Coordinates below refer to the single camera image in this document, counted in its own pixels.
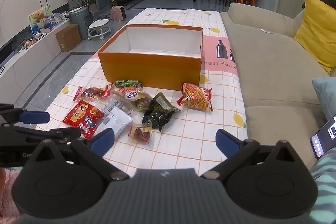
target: beige sofa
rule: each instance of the beige sofa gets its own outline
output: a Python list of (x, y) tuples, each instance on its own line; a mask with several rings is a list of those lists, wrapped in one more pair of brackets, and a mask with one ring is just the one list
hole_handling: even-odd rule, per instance
[(311, 169), (316, 159), (309, 139), (326, 122), (311, 81), (328, 74), (293, 39), (303, 12), (293, 20), (232, 3), (221, 16), (238, 68), (249, 137), (263, 145), (288, 140)]

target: smartphone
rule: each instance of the smartphone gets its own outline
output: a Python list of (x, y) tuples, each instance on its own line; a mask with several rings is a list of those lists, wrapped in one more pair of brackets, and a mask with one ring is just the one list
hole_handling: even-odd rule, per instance
[(310, 138), (310, 144), (317, 159), (336, 145), (336, 115)]

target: brown cardboard box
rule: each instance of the brown cardboard box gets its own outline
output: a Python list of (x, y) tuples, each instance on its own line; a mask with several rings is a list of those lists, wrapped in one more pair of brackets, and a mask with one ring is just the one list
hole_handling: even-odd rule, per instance
[(56, 38), (62, 52), (72, 50), (81, 42), (78, 25), (71, 24), (70, 27), (65, 27), (63, 30), (56, 33)]
[(144, 86), (181, 90), (199, 85), (202, 28), (163, 24), (128, 24), (99, 50), (109, 82), (139, 80)]

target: white rolling stool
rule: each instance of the white rolling stool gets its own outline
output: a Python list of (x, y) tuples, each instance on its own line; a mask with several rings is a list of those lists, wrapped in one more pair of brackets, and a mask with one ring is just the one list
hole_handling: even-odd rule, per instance
[[(100, 37), (100, 40), (104, 40), (104, 34), (111, 33), (108, 25), (109, 21), (109, 19), (100, 19), (93, 22), (87, 30), (87, 34), (89, 35), (88, 40), (91, 40), (91, 37)], [(91, 33), (93, 32), (100, 32), (100, 34), (92, 35)]]

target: transparent plastic wrapper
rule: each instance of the transparent plastic wrapper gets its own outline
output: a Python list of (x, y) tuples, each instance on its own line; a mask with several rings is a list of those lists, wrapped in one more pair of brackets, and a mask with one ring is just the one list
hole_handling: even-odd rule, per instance
[(114, 131), (114, 138), (116, 139), (120, 133), (132, 122), (132, 118), (123, 112), (118, 107), (114, 107), (110, 114), (97, 127), (95, 135), (102, 132), (106, 128), (112, 128)]
[(69, 111), (63, 122), (72, 127), (79, 127), (84, 138), (89, 139), (96, 130), (97, 120), (103, 117), (104, 114), (98, 108), (80, 101)]
[(110, 97), (110, 90), (112, 86), (113, 84), (106, 85), (103, 88), (97, 88), (95, 86), (79, 86), (75, 96), (73, 97), (73, 101), (99, 101), (103, 98), (108, 98)]
[(113, 91), (114, 94), (118, 94), (128, 102), (131, 102), (138, 111), (146, 112), (152, 97), (147, 93), (141, 91), (139, 88), (130, 86)]
[(103, 112), (107, 115), (111, 113), (115, 107), (124, 111), (127, 115), (131, 114), (134, 105), (119, 95), (111, 94), (109, 103), (103, 108)]
[(211, 89), (201, 88), (197, 85), (184, 83), (183, 96), (177, 100), (179, 106), (185, 106), (201, 111), (213, 111), (211, 105)]
[(162, 92), (158, 93), (150, 103), (148, 110), (142, 118), (142, 123), (151, 121), (153, 129), (161, 132), (163, 126), (168, 123), (175, 112), (181, 109), (174, 107)]
[(115, 87), (125, 88), (133, 86), (135, 88), (142, 88), (142, 83), (139, 80), (118, 80), (114, 82)]
[(137, 140), (139, 142), (144, 142), (148, 144), (150, 137), (152, 136), (152, 133), (153, 133), (152, 122), (147, 121), (143, 124), (132, 125), (132, 128), (128, 136), (133, 140)]

